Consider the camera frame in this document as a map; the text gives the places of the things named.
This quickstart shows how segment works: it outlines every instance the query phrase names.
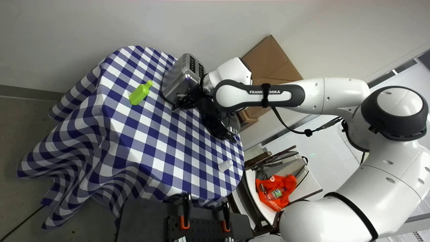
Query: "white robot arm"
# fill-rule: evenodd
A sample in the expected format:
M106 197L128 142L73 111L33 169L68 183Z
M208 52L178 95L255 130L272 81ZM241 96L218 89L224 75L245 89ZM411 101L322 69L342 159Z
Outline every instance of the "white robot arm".
M227 111L282 107L339 116L349 143L369 153L335 193L284 209L279 232L286 241L376 240L394 233L430 190L430 151L417 143L428 108L413 91L393 87L369 95L358 80L317 79L276 87L221 81L212 95Z

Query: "green object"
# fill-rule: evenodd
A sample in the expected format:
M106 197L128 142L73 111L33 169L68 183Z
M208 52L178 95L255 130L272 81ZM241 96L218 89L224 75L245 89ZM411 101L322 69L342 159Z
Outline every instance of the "green object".
M136 89L130 95L128 101L131 106L138 106L149 95L151 81L147 81L145 85L136 87Z

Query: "gingham tablecloth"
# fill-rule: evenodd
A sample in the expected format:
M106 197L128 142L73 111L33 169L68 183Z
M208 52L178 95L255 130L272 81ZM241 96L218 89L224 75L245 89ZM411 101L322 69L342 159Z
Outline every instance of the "gingham tablecloth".
M52 108L56 128L17 170L20 178L53 179L42 200L53 209L44 228L64 224L89 198L118 217L128 197L190 194L209 205L235 190L243 174L240 139L216 140L197 111L171 112L159 83L173 64L151 49L120 49ZM149 96L131 107L130 93L149 80Z

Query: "white wall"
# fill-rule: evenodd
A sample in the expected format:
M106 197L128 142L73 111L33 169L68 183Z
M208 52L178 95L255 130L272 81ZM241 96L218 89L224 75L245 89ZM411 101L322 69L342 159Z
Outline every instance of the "white wall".
M189 52L209 71L267 34L304 79L369 81L430 49L428 13L428 0L0 2L0 85L65 92L127 45ZM280 130L267 114L241 132L244 147Z
M213 69L267 34L294 33L319 0L276 3L145 0L0 2L0 85L65 92L127 45Z
M351 77L372 81L430 49L430 2L326 2L294 32L276 37L303 79ZM284 112L292 124L300 115ZM244 149L278 134L270 112L241 132Z

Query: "gray floor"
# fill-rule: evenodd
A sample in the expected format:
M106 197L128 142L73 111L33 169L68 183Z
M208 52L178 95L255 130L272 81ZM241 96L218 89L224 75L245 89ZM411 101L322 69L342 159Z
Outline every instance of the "gray floor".
M38 202L50 186L48 179L17 179L16 166L53 128L45 116L53 104L0 97L0 240L40 208ZM93 202L55 231L40 229L46 213L45 209L40 212L5 242L114 241L111 214Z

